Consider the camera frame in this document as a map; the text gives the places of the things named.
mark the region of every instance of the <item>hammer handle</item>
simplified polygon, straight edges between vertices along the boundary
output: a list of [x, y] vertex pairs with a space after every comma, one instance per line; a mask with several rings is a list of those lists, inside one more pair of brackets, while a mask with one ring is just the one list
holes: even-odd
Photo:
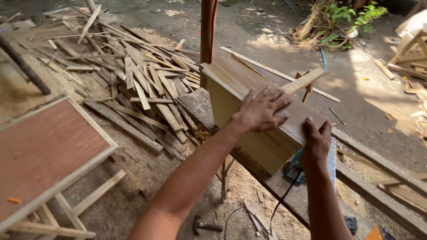
[[224, 230], [224, 227], [221, 225], [214, 225], [214, 224], [201, 224], [199, 228], [207, 229], [207, 230], [214, 230], [218, 232], [222, 232]]

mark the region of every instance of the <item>reddish plywood sheet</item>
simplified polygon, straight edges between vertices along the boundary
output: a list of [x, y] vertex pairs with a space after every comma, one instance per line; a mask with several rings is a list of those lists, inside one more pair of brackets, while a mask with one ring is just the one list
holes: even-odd
[[0, 221], [109, 147], [66, 100], [1, 131]]

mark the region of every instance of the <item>hammer head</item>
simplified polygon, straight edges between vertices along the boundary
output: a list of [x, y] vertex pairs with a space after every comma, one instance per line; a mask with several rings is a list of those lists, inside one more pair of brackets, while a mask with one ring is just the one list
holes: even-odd
[[196, 216], [194, 217], [193, 230], [194, 230], [194, 233], [195, 233], [196, 235], [200, 235], [200, 229], [199, 229], [199, 227], [200, 227], [200, 222], [199, 222], [199, 219], [200, 219], [200, 215], [196, 215]]

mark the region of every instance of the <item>plywood panel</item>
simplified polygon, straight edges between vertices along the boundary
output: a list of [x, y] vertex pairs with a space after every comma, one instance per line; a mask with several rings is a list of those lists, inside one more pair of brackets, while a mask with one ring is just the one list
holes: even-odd
[[[237, 57], [232, 58], [228, 53], [205, 67], [202, 73], [208, 79], [213, 117], [219, 127], [224, 126], [231, 115], [237, 112], [250, 89], [254, 88], [257, 93], [268, 86], [272, 90], [278, 89], [243, 61]], [[308, 116], [314, 119], [319, 128], [326, 121], [320, 113], [296, 99], [286, 110], [290, 117], [279, 129], [262, 134], [247, 134], [238, 143], [270, 174], [305, 145], [303, 124]]]
[[0, 221], [109, 147], [66, 100], [0, 131]]

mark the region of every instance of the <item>left hand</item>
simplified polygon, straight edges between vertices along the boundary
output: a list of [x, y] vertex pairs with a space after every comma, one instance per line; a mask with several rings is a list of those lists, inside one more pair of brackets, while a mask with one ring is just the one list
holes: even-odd
[[239, 111], [231, 117], [231, 121], [237, 123], [243, 134], [277, 128], [289, 118], [289, 115], [281, 110], [292, 102], [283, 92], [283, 89], [271, 91], [271, 87], [268, 87], [254, 98], [255, 89], [250, 90]]

